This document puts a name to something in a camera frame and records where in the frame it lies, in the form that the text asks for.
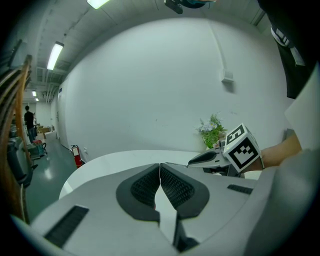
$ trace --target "white sleeve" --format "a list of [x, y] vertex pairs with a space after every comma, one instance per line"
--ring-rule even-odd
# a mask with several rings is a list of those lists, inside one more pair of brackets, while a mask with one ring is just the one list
[[320, 148], [320, 66], [314, 70], [303, 90], [285, 111], [303, 150]]

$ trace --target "red fire extinguisher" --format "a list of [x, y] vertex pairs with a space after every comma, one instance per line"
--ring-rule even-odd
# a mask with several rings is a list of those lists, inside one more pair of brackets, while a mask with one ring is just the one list
[[75, 165], [77, 168], [80, 168], [82, 166], [82, 161], [80, 157], [79, 147], [77, 145], [71, 145], [71, 146], [72, 146], [71, 150], [74, 156]]

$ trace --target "white round table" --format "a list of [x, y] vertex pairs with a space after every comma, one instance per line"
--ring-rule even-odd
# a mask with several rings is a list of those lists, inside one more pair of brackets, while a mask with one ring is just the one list
[[[89, 161], [74, 171], [64, 183], [59, 199], [82, 184], [102, 176], [149, 164], [169, 162], [187, 165], [189, 160], [198, 154], [199, 152], [170, 150], [133, 150], [106, 154]], [[257, 180], [260, 173], [261, 171], [250, 171], [245, 173], [245, 178]], [[171, 205], [161, 186], [156, 192], [154, 201], [156, 210], [160, 213], [160, 229], [167, 239], [173, 242], [177, 211]]]

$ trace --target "green floor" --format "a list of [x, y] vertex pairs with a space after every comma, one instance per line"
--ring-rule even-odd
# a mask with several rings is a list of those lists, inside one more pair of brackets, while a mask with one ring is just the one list
[[30, 186], [26, 188], [26, 207], [30, 222], [59, 199], [68, 177], [77, 169], [74, 157], [59, 140], [47, 141], [47, 156], [35, 160]]

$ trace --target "fluorescent tube light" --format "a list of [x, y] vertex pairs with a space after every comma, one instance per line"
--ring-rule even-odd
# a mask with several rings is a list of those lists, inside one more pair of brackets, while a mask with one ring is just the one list
[[52, 48], [52, 52], [50, 54], [50, 58], [47, 66], [48, 70], [54, 70], [59, 54], [61, 53], [62, 48], [64, 46], [65, 45], [61, 42], [55, 42], [54, 47]]
[[103, 6], [106, 2], [110, 0], [86, 0], [89, 5], [91, 5], [94, 9], [98, 9]]

